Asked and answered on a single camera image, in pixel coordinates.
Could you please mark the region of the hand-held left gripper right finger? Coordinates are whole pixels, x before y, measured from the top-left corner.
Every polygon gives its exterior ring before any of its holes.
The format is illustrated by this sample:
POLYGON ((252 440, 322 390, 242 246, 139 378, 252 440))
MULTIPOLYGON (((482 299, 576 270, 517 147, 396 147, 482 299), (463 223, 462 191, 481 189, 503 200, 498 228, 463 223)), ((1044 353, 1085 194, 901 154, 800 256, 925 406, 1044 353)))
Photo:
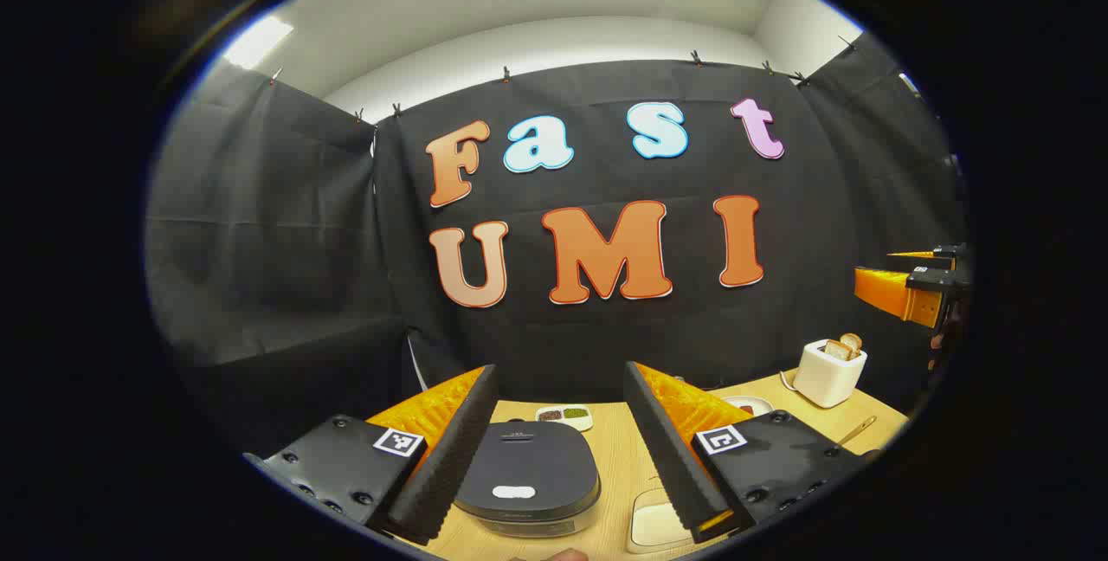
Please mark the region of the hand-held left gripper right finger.
POLYGON ((786 410, 753 416, 637 361, 622 375, 661 486, 697 544, 777 522, 866 465, 786 410))

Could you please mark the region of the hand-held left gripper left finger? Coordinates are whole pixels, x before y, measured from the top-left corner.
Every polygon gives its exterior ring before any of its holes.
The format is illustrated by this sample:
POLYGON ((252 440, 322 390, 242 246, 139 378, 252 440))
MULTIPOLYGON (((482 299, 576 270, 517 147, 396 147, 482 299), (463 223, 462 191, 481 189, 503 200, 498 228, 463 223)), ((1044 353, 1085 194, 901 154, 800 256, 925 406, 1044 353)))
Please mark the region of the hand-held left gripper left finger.
POLYGON ((356 526, 425 545, 437 538, 497 402, 494 364, 359 419, 329 416, 246 462, 356 526))

